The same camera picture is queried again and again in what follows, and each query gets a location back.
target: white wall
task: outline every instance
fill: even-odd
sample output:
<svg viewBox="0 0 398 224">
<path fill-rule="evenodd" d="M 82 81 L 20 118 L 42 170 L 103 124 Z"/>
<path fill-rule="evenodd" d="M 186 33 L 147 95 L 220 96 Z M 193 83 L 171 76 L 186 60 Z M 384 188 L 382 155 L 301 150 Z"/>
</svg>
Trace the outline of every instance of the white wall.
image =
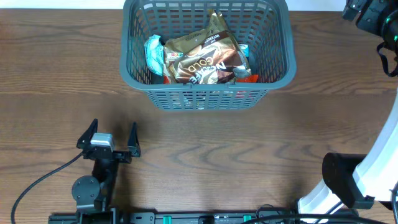
<svg viewBox="0 0 398 224">
<path fill-rule="evenodd" d="M 286 0 L 292 11 L 343 11 L 346 0 Z M 124 0 L 0 0 L 0 8 L 122 9 Z"/>
</svg>

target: gray-blue basket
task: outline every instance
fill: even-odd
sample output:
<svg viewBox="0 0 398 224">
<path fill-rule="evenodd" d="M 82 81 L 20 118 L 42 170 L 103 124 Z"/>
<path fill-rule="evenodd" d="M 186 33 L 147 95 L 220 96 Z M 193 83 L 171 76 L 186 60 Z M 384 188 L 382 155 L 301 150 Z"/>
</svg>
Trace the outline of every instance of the gray-blue basket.
<svg viewBox="0 0 398 224">
<path fill-rule="evenodd" d="M 163 40 L 203 29 L 207 9 L 222 12 L 240 44 L 249 45 L 249 66 L 257 83 L 217 85 L 153 84 L 159 76 L 146 66 L 144 43 L 157 34 Z M 165 110 L 228 110 L 253 107 L 269 90 L 295 76 L 292 29 L 284 0 L 127 0 L 124 3 L 120 74 Z"/>
</svg>

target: wooden table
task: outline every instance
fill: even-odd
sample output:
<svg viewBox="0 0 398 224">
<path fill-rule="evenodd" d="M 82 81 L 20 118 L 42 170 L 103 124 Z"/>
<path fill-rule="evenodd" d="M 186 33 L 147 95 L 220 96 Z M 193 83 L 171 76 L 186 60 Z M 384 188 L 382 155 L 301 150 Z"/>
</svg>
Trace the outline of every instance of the wooden table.
<svg viewBox="0 0 398 224">
<path fill-rule="evenodd" d="M 0 222 L 40 176 L 80 150 L 93 118 L 126 148 L 133 121 L 142 157 L 119 169 L 114 202 L 166 211 L 285 206 L 321 180 L 327 152 L 369 152 L 391 110 L 397 79 L 376 54 L 382 40 L 340 12 L 291 12 L 298 72 L 244 111 L 169 113 L 119 75 L 120 10 L 0 10 Z M 18 223 L 74 212 L 80 159 L 33 188 Z M 380 204 L 363 217 L 392 223 Z"/>
</svg>

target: basket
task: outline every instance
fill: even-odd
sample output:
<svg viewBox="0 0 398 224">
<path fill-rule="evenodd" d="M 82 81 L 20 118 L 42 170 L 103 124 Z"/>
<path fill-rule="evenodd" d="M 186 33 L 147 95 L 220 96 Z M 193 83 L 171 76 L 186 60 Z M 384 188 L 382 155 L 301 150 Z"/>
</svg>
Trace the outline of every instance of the basket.
<svg viewBox="0 0 398 224">
<path fill-rule="evenodd" d="M 166 41 L 205 28 L 208 9 L 222 12 L 238 43 L 248 44 L 249 66 L 252 74 L 259 75 L 257 83 L 153 84 L 161 77 L 146 66 L 145 41 L 154 34 Z M 284 0 L 127 0 L 123 14 L 121 76 L 161 109 L 251 108 L 269 90 L 289 84 L 297 70 Z"/>
</svg>

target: brown wrapper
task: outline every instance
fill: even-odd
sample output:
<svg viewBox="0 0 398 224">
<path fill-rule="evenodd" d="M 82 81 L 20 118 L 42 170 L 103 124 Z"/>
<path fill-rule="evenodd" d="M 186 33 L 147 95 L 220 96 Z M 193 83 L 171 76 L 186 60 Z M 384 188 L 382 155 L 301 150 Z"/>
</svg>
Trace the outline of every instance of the brown wrapper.
<svg viewBox="0 0 398 224">
<path fill-rule="evenodd" d="M 222 14 L 216 14 L 214 10 L 209 12 L 206 29 L 165 44 L 164 75 L 172 82 L 216 84 L 251 75 L 247 58 L 228 30 Z"/>
</svg>

